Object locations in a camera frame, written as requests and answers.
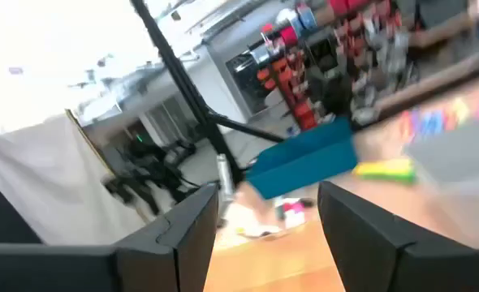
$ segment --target wooden desk surface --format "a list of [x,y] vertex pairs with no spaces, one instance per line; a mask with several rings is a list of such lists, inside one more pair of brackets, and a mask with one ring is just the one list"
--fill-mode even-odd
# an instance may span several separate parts
[[[479,80],[458,88],[421,107],[433,110],[447,105],[454,96],[463,98],[472,109],[479,105]],[[355,144],[362,161],[399,157],[403,138],[396,119],[357,134]],[[364,181],[350,174],[332,181],[339,186],[393,212],[409,221],[449,238],[462,238],[457,227],[438,215],[429,200],[429,190],[422,186],[404,186],[392,182]],[[243,185],[239,204],[260,210],[257,219],[269,224],[275,215],[255,190]],[[317,188],[310,188],[311,196]],[[205,286],[206,292],[314,292],[343,291],[342,282],[328,249],[317,210],[309,211],[309,222],[273,240],[257,239],[238,247],[215,251]]]

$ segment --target blue box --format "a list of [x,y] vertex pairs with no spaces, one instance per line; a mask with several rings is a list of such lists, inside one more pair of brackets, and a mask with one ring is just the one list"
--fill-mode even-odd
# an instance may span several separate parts
[[349,122],[337,118],[263,151],[247,180],[268,200],[352,170],[357,162]]

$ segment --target black machine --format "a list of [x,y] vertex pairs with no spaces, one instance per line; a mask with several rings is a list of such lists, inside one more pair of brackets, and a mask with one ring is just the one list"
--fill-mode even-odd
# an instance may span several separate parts
[[32,234],[20,237],[21,243],[14,235],[0,238],[0,292],[200,292],[214,245],[217,190],[213,184],[202,187],[111,246],[28,244]]
[[479,291],[479,250],[323,182],[319,213],[347,292]]

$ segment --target white fabric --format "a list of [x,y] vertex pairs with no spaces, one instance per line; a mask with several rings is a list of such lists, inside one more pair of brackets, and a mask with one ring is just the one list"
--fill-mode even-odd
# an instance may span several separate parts
[[0,135],[0,192],[47,244],[109,244],[144,225],[107,174],[65,114]]

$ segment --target wooden table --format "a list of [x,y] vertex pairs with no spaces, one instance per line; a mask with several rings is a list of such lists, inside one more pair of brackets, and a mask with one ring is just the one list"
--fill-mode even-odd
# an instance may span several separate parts
[[[421,110],[447,106],[455,97],[465,100],[471,110],[479,106],[479,80],[457,88]],[[392,118],[357,134],[357,152],[362,161],[391,159],[402,155],[403,137],[398,118]],[[409,221],[470,246],[461,230],[438,215],[437,206],[429,199],[430,190],[422,185],[404,186],[393,182],[374,182],[350,174],[332,178],[339,186],[365,198]],[[240,187],[238,204],[255,208],[257,219],[271,223],[273,209],[245,184]],[[317,196],[317,188],[309,189]],[[309,210],[309,221],[289,230],[280,238],[256,239],[238,247],[216,250],[211,259],[205,286],[206,292],[269,292],[269,291],[343,291],[343,285],[328,249],[317,210]]]

